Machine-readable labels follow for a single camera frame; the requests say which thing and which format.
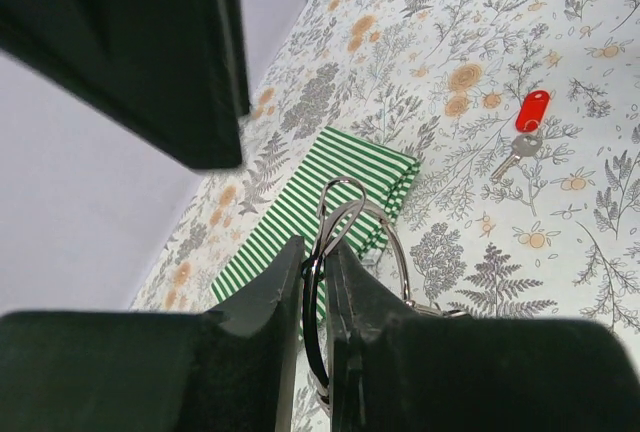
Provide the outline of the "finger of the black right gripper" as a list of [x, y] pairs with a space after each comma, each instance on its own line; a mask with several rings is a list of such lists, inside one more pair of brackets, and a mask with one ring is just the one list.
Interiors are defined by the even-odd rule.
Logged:
[[1, 47], [186, 167], [243, 162], [241, 0], [1, 0]]

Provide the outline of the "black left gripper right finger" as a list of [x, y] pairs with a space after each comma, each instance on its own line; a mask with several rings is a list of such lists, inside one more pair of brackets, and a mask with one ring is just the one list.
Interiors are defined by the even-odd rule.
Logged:
[[335, 431], [635, 431], [639, 381], [583, 320], [440, 318], [405, 305], [347, 245], [326, 262]]

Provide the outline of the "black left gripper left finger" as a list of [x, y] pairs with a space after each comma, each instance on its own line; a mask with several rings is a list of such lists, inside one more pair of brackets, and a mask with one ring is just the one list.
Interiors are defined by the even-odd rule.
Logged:
[[286, 431], [305, 253], [200, 314], [23, 311], [1, 320], [5, 431]]

